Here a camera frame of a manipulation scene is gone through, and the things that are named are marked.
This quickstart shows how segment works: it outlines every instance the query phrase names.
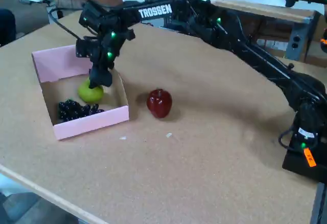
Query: cork table surface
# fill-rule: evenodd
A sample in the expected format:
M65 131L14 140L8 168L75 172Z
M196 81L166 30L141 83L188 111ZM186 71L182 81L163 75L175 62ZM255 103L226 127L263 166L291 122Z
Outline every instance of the cork table surface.
M62 22L88 35L78 18ZM115 61L130 121L60 142L31 52L75 39L49 25L0 49L0 173L90 223L308 223L316 183L282 169L277 137L294 118L282 92L198 38L134 30ZM162 121L145 106L156 87L173 97Z

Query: red apple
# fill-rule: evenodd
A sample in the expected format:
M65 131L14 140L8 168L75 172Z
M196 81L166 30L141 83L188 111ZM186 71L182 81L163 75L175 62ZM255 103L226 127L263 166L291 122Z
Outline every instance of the red apple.
M147 107L156 118L164 118L173 105L172 96L163 89L156 89L149 93Z

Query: metal frame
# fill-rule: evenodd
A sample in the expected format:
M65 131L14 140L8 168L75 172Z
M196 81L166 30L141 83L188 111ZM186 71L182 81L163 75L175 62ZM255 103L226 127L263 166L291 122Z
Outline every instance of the metal frame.
M327 186L318 183L316 197L313 203L310 224L327 223Z
M319 12L315 12L312 19L305 20L302 24L294 23L285 58L299 61L306 41L307 49L305 51L305 56L307 55L320 16L321 14Z

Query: floor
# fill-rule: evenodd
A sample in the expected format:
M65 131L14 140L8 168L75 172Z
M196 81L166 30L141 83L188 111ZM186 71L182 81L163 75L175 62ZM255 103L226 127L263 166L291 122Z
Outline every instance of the floor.
M9 9L14 13L17 32L28 34L49 23L45 4L30 5L19 0L0 0L0 8Z

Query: green led light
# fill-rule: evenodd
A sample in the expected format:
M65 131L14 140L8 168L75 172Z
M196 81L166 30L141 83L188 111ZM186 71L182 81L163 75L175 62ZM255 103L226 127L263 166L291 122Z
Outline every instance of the green led light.
M107 55L108 55L108 58L110 58L110 59L113 57L113 53L112 52L108 52Z

